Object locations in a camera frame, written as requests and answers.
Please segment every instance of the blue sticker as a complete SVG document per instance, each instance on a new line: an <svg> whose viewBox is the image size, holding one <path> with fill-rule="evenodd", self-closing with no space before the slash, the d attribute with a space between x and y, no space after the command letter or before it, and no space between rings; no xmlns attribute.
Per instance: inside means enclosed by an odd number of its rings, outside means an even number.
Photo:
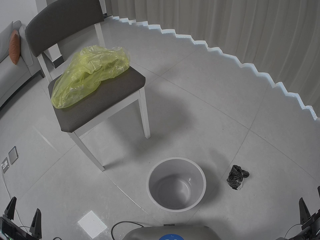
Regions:
<svg viewBox="0 0 320 240"><path fill-rule="evenodd" d="M162 236L159 240L184 240L184 239L177 234L166 234Z"/></svg>

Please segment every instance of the chair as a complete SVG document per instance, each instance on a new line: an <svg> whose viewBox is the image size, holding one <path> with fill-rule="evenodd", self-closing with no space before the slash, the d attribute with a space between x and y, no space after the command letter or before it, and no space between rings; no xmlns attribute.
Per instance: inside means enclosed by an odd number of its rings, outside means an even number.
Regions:
<svg viewBox="0 0 320 240"><path fill-rule="evenodd" d="M100 25L100 22L103 21L99 0L57 0L44 8L30 21L25 31L26 39L30 50L38 58L49 82L50 96L58 77L51 78L42 53L62 39L93 24L99 45L105 47ZM150 138L145 83L146 78L129 67L119 76L102 81L97 90L76 104L62 109L54 107L61 130L69 134L78 147L101 171L104 171L104 166L88 150L79 136L138 100L144 135L147 139Z"/></svg>

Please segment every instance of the curtain fold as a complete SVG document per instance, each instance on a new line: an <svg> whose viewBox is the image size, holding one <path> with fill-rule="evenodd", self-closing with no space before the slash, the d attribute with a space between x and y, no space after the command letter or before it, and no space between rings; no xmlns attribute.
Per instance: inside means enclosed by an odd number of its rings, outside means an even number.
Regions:
<svg viewBox="0 0 320 240"><path fill-rule="evenodd" d="M106 0L108 14L159 24L254 63L320 115L319 0Z"/></svg>

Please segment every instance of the orange pillow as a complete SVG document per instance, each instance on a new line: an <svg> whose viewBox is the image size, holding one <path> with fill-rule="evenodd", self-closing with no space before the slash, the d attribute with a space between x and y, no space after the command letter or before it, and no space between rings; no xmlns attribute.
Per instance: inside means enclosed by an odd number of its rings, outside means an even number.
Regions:
<svg viewBox="0 0 320 240"><path fill-rule="evenodd" d="M20 36L17 30L13 30L9 41L9 56L12 62L17 65L20 57Z"/></svg>

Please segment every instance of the sofa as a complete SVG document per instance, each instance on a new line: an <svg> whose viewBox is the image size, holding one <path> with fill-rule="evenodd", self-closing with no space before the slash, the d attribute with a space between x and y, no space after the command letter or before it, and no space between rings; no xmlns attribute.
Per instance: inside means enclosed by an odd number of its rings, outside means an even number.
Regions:
<svg viewBox="0 0 320 240"><path fill-rule="evenodd" d="M6 44L10 39L13 30L17 30L20 35L20 57L15 65L6 50ZM0 34L0 107L6 100L29 78L42 69L38 59L30 52L24 27L21 21L10 23Z"/></svg>

